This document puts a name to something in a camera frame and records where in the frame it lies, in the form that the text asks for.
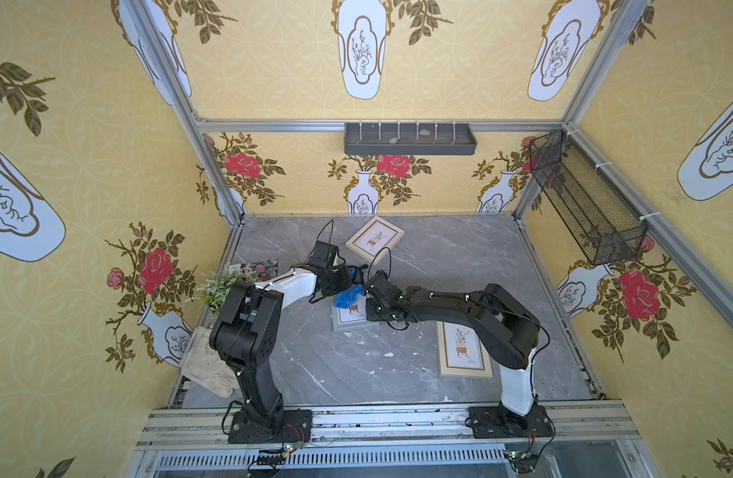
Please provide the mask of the potted green plant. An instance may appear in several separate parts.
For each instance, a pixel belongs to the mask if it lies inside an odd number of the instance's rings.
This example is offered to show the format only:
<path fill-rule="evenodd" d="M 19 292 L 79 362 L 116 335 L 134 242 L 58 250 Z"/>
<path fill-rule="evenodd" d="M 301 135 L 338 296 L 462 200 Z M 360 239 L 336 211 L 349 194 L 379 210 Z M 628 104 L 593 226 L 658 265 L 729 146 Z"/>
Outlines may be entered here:
<path fill-rule="evenodd" d="M 203 302 L 213 316 L 217 316 L 237 282 L 254 283 L 258 274 L 252 268 L 229 266 L 209 276 L 194 290 L 194 298 Z"/>

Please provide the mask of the grey wall shelf tray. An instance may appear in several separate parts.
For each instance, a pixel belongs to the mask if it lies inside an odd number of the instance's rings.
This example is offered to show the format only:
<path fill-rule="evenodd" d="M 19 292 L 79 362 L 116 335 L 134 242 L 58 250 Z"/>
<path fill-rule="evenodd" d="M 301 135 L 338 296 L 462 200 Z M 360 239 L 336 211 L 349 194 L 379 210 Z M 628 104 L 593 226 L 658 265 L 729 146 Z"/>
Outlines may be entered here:
<path fill-rule="evenodd" d="M 465 157 L 477 146 L 469 123 L 457 121 L 358 121 L 344 128 L 346 155 Z"/>

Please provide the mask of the beige work glove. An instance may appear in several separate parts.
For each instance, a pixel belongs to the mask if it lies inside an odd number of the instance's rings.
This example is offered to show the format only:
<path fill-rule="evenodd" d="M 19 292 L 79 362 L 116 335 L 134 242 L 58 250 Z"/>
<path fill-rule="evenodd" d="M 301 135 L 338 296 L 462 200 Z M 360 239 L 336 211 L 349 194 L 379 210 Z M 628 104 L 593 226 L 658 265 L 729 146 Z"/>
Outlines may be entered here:
<path fill-rule="evenodd" d="M 209 346 L 211 330 L 197 327 L 181 360 L 181 374 L 219 398 L 229 398 L 238 390 L 236 374 Z"/>

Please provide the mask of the grey-green picture frame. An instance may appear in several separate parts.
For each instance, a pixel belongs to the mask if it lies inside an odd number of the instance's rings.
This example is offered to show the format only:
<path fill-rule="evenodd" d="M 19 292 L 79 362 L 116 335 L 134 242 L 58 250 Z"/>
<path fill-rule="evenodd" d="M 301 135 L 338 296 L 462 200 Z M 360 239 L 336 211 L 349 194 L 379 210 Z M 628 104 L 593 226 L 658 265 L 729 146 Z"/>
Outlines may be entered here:
<path fill-rule="evenodd" d="M 335 332 L 349 332 L 356 329 L 377 329 L 378 322 L 366 320 L 366 297 L 358 300 L 347 309 L 338 308 L 332 303 L 332 329 Z"/>

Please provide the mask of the blue microfiber cloth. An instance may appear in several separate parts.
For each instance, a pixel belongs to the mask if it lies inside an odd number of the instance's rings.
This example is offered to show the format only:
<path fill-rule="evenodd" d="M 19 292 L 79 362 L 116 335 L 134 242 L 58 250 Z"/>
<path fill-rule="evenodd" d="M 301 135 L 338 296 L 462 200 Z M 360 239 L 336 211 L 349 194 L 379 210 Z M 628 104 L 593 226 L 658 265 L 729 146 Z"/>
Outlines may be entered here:
<path fill-rule="evenodd" d="M 350 279 L 352 282 L 350 286 L 339 292 L 334 297 L 334 306 L 338 309 L 349 309 L 351 306 L 358 304 L 358 298 L 364 296 L 364 269 L 362 267 L 350 266 L 348 267 L 348 273 L 350 273 Z"/>

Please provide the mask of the beige picture frame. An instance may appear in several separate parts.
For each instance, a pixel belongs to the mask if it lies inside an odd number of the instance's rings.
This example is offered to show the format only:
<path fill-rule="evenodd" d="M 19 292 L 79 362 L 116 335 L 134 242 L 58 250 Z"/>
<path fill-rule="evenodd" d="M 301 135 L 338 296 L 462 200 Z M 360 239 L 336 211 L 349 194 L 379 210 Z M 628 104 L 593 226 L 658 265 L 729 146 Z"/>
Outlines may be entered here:
<path fill-rule="evenodd" d="M 405 231 L 384 218 L 374 216 L 354 236 L 346 241 L 346 248 L 366 261 L 379 261 L 404 236 Z"/>
<path fill-rule="evenodd" d="M 493 378 L 489 355 L 473 329 L 437 323 L 440 374 L 462 378 Z"/>

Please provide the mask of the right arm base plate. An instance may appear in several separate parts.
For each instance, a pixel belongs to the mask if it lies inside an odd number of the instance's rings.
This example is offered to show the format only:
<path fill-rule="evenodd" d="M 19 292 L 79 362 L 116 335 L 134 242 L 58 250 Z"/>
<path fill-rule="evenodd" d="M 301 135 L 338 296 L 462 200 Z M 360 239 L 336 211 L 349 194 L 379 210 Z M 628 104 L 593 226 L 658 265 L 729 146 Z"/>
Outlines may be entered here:
<path fill-rule="evenodd" d="M 505 406 L 471 406 L 465 425 L 475 438 L 542 438 L 552 437 L 555 428 L 543 406 L 534 404 L 525 416 Z"/>

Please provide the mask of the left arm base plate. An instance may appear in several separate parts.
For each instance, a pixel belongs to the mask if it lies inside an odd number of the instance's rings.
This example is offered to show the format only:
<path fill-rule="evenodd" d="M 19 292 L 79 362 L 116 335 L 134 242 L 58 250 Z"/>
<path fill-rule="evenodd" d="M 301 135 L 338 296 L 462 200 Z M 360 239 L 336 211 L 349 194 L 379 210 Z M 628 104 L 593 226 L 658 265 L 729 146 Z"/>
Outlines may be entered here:
<path fill-rule="evenodd" d="M 284 410 L 271 419 L 240 410 L 233 415 L 228 442 L 230 444 L 309 442 L 312 429 L 313 413 L 308 409 Z"/>

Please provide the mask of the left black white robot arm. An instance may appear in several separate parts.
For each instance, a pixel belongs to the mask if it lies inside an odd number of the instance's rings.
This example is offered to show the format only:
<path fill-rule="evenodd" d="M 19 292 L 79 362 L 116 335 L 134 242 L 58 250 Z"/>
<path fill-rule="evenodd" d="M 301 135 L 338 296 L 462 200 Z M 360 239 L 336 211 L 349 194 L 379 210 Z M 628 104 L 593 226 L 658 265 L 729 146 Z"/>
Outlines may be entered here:
<path fill-rule="evenodd" d="M 318 302 L 362 284 L 364 267 L 300 265 L 269 281 L 238 281 L 212 328 L 209 347 L 234 372 L 247 424 L 272 435 L 282 429 L 284 400 L 270 367 L 284 308 L 298 300 Z"/>

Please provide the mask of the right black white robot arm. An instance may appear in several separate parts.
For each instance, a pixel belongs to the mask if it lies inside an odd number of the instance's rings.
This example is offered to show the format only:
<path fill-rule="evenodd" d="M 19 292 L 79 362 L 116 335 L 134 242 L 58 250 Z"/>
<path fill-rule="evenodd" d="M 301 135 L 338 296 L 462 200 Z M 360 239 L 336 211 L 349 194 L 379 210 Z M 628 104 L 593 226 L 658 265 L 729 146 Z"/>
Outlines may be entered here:
<path fill-rule="evenodd" d="M 498 364 L 502 387 L 493 417 L 479 416 L 479 424 L 498 426 L 511 436 L 529 432 L 538 424 L 533 365 L 543 327 L 502 286 L 449 293 L 416 286 L 401 290 L 389 281 L 373 281 L 366 286 L 366 318 L 388 325 L 438 322 L 471 329 Z"/>

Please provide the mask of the floral patterned box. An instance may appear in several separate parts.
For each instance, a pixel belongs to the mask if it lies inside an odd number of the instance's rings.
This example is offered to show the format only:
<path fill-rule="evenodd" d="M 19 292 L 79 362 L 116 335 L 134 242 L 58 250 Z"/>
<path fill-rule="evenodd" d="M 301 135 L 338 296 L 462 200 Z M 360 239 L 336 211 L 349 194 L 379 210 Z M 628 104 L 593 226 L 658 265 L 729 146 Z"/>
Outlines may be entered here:
<path fill-rule="evenodd" d="M 266 282 L 278 276 L 278 260 L 264 260 L 250 263 L 232 264 L 228 271 L 244 282 Z"/>

